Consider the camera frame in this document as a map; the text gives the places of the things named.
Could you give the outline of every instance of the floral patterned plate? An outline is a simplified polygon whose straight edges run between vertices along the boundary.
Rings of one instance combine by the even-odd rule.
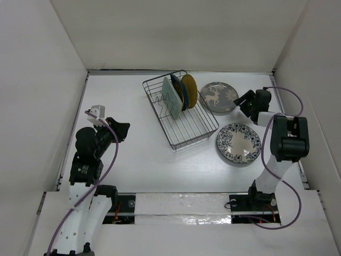
[[[228,160],[237,164],[248,164],[260,155],[262,144],[257,133],[250,127],[229,124],[219,131],[217,145]]]
[[[236,107],[234,100],[239,98],[237,91],[229,84],[212,82],[206,84],[200,92],[208,108],[216,113],[228,113]]]

